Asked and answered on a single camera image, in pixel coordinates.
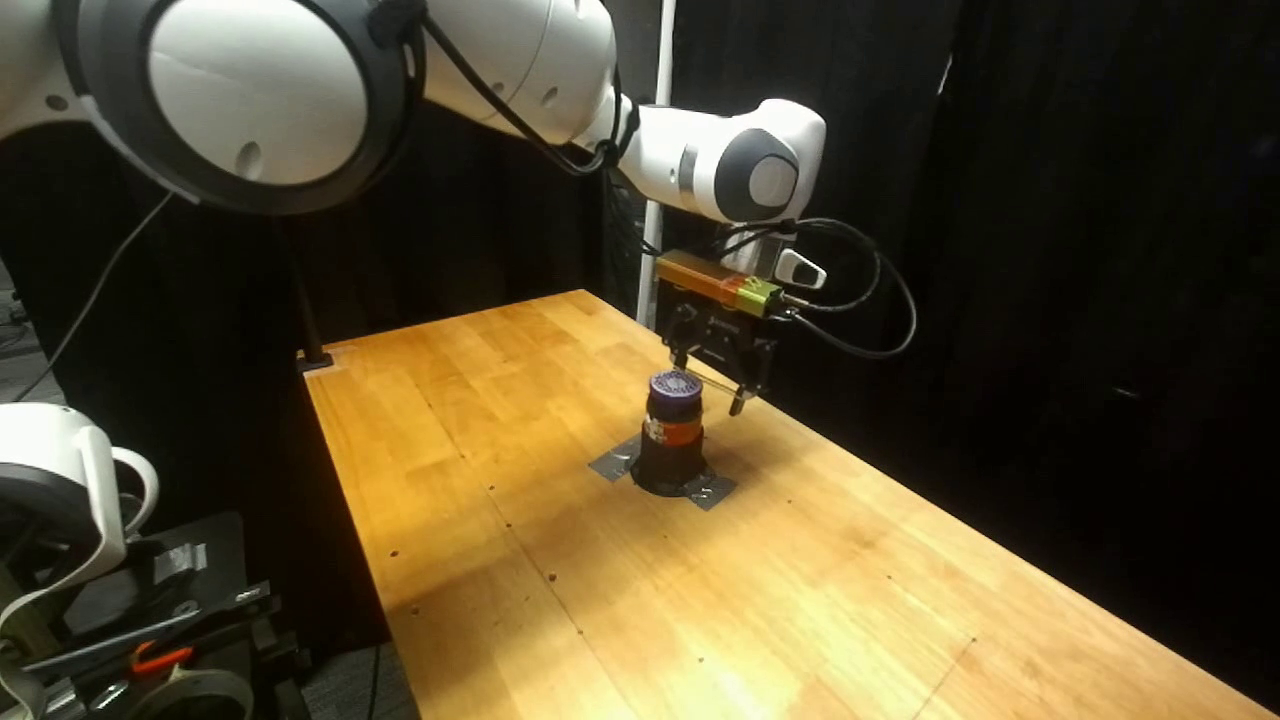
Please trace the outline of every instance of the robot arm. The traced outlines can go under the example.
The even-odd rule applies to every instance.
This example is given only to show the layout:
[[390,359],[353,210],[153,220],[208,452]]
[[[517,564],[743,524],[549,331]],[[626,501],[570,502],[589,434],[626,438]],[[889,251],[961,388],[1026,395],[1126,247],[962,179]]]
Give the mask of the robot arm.
[[634,108],[601,0],[5,0],[0,65],[0,139],[92,121],[165,189],[265,215],[355,195],[414,99],[554,147],[618,145],[641,195],[708,220],[796,220],[824,147],[824,121],[787,99]]

